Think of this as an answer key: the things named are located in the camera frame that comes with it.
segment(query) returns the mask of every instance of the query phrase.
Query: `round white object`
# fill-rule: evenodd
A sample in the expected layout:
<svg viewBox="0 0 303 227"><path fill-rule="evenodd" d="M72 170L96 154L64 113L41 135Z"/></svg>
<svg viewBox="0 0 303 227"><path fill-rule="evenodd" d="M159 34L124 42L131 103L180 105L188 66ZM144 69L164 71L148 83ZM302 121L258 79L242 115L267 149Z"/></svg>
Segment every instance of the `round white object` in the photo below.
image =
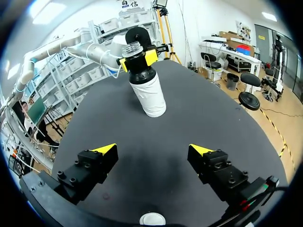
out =
<svg viewBox="0 0 303 227"><path fill-rule="evenodd" d="M158 74L145 84L130 84L149 117L160 117L165 113L166 103Z"/></svg>
<svg viewBox="0 0 303 227"><path fill-rule="evenodd" d="M208 69L208 68L206 68L206 70L207 70L207 73L208 73L208 78L209 79L212 79L212 70L211 69ZM221 75L222 75L222 70L220 70L220 71L215 71L214 70L214 81L218 81L218 80L220 80L221 79Z"/></svg>
<svg viewBox="0 0 303 227"><path fill-rule="evenodd" d="M140 218L140 225L163 226L165 224L165 218L158 213L147 213Z"/></svg>

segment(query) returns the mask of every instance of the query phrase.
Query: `bar stool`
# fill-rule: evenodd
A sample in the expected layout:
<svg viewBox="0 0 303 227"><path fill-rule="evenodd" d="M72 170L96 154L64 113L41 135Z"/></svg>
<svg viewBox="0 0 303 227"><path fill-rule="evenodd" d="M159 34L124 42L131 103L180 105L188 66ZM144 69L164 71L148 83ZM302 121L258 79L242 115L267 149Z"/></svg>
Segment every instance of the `bar stool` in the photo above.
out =
<svg viewBox="0 0 303 227"><path fill-rule="evenodd" d="M255 87L260 87L261 86L261 81L258 77L256 77L254 74L244 72L241 74L241 81L243 83L255 86ZM241 92L239 94L239 101L240 104L243 105L245 108L256 111L260 108L260 101L258 100L257 97L255 97L252 93L250 92Z"/></svg>

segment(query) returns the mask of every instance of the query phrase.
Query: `person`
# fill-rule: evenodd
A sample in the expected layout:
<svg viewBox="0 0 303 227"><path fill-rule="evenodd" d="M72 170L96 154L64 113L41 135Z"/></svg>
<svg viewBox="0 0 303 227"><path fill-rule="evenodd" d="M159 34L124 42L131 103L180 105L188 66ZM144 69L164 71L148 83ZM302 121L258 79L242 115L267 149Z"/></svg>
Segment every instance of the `person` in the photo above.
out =
<svg viewBox="0 0 303 227"><path fill-rule="evenodd" d="M25 114L28 112L28 105L27 102L21 102L22 105L22 112L24 113L24 127L26 129L26 131L28 132L29 135L32 134L33 129L35 127L34 123L32 123L32 121L29 119L28 115ZM34 137L36 140L39 140L41 143L46 141L49 143L49 145L54 146L54 147L58 147L59 143L53 141L53 139L48 135L48 132L46 130L46 124L45 121L42 120L41 123L38 126L38 129L42 132L40 132L39 130L36 130Z"/></svg>

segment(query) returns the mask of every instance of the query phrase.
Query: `black table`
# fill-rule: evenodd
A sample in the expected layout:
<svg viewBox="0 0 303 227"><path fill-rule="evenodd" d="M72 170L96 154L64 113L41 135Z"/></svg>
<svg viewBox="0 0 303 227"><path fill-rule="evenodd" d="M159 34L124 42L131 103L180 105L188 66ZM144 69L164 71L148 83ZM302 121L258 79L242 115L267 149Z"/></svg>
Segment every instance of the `black table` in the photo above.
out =
<svg viewBox="0 0 303 227"><path fill-rule="evenodd" d="M138 223L148 211L166 222L208 226L227 208L203 185L187 162L189 144L222 149L250 181L275 175L286 185L283 165L260 126L222 90L172 61L155 63L167 104L148 117L128 75L95 84L74 114L59 146L53 176L73 164L84 149L118 145L119 161L104 184L78 206L102 217ZM281 196L262 208L267 213Z"/></svg>

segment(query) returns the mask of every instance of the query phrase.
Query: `poster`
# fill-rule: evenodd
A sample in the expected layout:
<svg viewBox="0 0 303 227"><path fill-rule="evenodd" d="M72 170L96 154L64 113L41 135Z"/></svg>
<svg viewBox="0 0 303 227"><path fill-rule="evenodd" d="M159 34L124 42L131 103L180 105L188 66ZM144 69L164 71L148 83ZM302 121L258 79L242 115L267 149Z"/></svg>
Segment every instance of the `poster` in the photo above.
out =
<svg viewBox="0 0 303 227"><path fill-rule="evenodd" d="M251 30L250 28L243 24L242 22L239 22L239 21L236 21L236 24L237 24L237 33L238 35L241 35L245 41L247 42L251 42L251 37L250 37L250 33L251 33Z"/></svg>

